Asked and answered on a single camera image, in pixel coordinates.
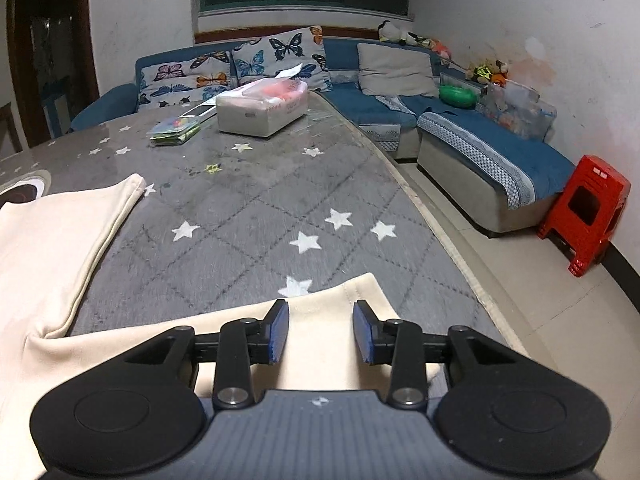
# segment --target plastic storage bag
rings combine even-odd
[[[507,80],[504,88],[489,84],[481,99],[481,111],[523,139],[544,141],[558,115],[556,108],[540,99],[533,88]]]

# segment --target black round object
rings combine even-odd
[[[149,414],[146,397],[125,390],[107,390],[86,396],[76,404],[76,420],[89,430],[116,433],[132,430]]]
[[[0,193],[0,207],[7,202],[12,204],[24,204],[26,202],[33,202],[38,197],[38,188],[33,184],[21,184],[20,186],[12,187],[4,193]]]
[[[560,476],[593,466],[610,431],[604,403],[555,373],[532,383],[502,377],[500,366],[482,366],[440,401],[434,420],[449,447],[510,476]]]
[[[101,388],[81,377],[51,390],[31,413],[31,436],[48,468],[133,474],[171,460],[202,431],[204,409],[178,381]]]
[[[566,419],[562,403],[544,392],[508,392],[492,406],[495,420],[520,433],[543,433]]]

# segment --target stuffed animal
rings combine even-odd
[[[451,51],[448,47],[444,46],[438,40],[429,40],[427,48],[433,50],[438,56],[440,56],[440,63],[443,66],[449,66],[451,61]]]
[[[501,62],[500,60],[495,60],[491,65],[491,82],[500,86],[505,86],[507,84],[507,74],[509,73],[509,65],[508,63]]]
[[[380,41],[390,41],[391,43],[409,46],[426,46],[426,42],[429,41],[407,30],[400,30],[389,20],[385,20],[378,25],[378,37]]]
[[[489,83],[504,86],[507,81],[507,73],[509,65],[500,60],[485,60],[482,65],[470,64],[465,72],[465,78],[469,81],[475,81],[481,85]]]

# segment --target gray table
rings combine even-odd
[[[184,112],[160,108],[0,162],[0,184],[49,172],[50,193],[111,186],[132,173],[153,185],[95,271],[70,333],[313,292],[372,272],[398,314],[425,331],[465,324],[503,340],[384,162],[324,99],[311,94],[309,103],[271,139],[221,134],[212,119],[183,146],[152,148],[146,132]],[[233,150],[244,143],[252,149]],[[213,164],[221,171],[206,171]],[[325,220],[331,209],[350,212],[352,225],[336,230]],[[185,221],[199,227],[174,241]],[[395,226],[395,237],[379,240],[378,222]],[[299,238],[321,249],[301,253],[304,244],[290,244]]]

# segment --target cream cloth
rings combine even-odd
[[[107,189],[50,195],[0,210],[2,480],[31,480],[44,472],[29,418],[35,403],[53,387],[172,326],[217,332],[229,320],[262,318],[273,304],[269,300],[155,325],[62,337],[96,263],[144,187],[142,177],[132,175]],[[384,394],[390,367],[362,364],[356,349],[351,314],[360,299],[380,319],[398,316],[372,274],[289,298],[282,361],[276,367],[255,367],[256,391],[362,388]],[[428,365],[428,375],[438,369]],[[214,364],[200,367],[198,395],[210,396],[214,370]]]

